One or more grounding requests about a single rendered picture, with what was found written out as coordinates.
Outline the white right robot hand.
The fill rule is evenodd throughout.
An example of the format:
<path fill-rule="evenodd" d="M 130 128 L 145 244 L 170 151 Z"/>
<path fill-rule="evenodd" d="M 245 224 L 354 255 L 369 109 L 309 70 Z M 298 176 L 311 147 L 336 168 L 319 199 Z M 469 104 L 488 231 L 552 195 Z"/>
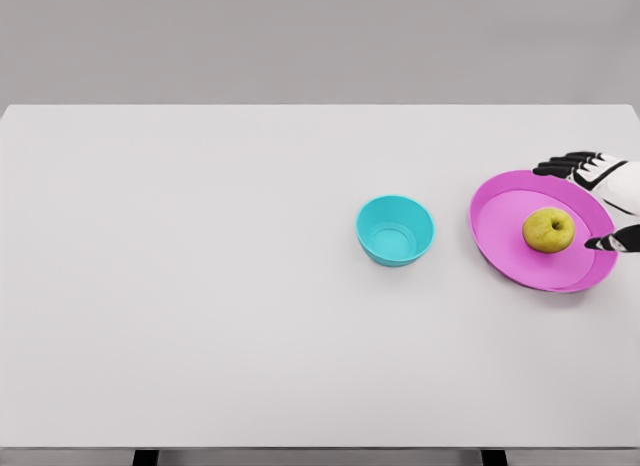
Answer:
<path fill-rule="evenodd" d="M 640 161 L 576 151 L 540 162 L 532 172 L 571 182 L 614 209 L 640 218 Z M 584 246 L 596 251 L 640 253 L 640 223 L 589 238 Z"/>

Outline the yellow-green apple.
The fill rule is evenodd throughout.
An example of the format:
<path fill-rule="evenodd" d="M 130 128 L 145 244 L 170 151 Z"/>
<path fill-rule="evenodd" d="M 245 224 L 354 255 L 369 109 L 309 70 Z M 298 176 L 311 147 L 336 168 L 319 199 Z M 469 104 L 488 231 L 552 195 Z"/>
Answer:
<path fill-rule="evenodd" d="M 558 208 L 542 208 L 529 215 L 522 225 L 522 236 L 533 250 L 554 254 L 567 249 L 575 237 L 572 217 Z"/>

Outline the pink plate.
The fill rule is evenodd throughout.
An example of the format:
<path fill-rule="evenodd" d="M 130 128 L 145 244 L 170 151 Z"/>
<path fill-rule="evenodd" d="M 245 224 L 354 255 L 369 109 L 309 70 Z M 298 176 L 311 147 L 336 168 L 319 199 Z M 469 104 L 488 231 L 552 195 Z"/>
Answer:
<path fill-rule="evenodd" d="M 554 207 L 575 225 L 572 244 L 553 254 L 529 247 L 522 225 L 535 211 Z M 584 243 L 614 230 L 608 212 L 588 192 L 553 176 L 513 170 L 485 181 L 469 205 L 468 222 L 486 260 L 505 277 L 533 289 L 577 292 L 603 281 L 618 254 L 587 249 Z"/>

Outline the blue bowl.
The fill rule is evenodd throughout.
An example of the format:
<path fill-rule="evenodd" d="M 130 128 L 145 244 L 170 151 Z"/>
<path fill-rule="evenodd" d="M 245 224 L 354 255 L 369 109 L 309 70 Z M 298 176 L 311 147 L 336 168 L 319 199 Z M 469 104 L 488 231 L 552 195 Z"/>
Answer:
<path fill-rule="evenodd" d="M 384 195 L 362 205 L 355 232 L 364 253 L 385 267 L 403 267 L 422 257 L 435 240 L 435 222 L 419 202 Z"/>

